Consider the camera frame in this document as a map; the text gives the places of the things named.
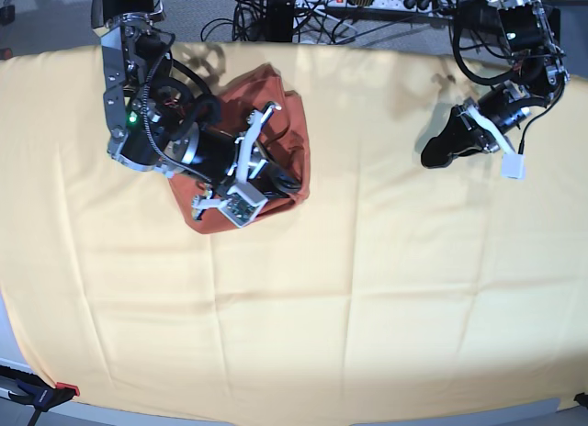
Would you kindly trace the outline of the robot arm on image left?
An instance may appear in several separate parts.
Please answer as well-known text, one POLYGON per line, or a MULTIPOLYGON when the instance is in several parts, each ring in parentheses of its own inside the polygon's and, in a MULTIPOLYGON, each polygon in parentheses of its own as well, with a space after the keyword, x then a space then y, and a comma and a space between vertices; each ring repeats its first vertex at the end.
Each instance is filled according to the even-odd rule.
POLYGON ((218 130, 221 101, 206 82, 174 58, 175 35, 155 27, 161 0, 92 0, 100 38, 110 139, 107 154, 137 172, 200 183, 191 201, 195 220, 218 210, 242 228, 272 199, 287 195, 288 176, 260 141, 280 105, 251 110, 245 130, 218 130))

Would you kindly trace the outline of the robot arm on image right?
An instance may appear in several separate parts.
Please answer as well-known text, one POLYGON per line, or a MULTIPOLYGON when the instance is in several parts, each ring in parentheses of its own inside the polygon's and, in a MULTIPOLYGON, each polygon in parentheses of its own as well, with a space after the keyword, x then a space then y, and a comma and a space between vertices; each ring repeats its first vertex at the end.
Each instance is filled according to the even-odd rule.
POLYGON ((489 90, 479 100, 451 108, 444 129, 425 144, 421 164, 440 169, 457 158, 501 151, 502 176, 521 179, 526 143, 513 145, 507 134, 514 128, 527 132, 536 121, 532 108, 548 113, 569 81, 559 45, 560 13, 547 10, 542 0, 455 0, 441 12, 451 20, 456 65, 471 82, 489 90), (473 72, 462 55, 464 33, 478 37, 481 46, 495 37, 509 69, 490 77, 473 72))

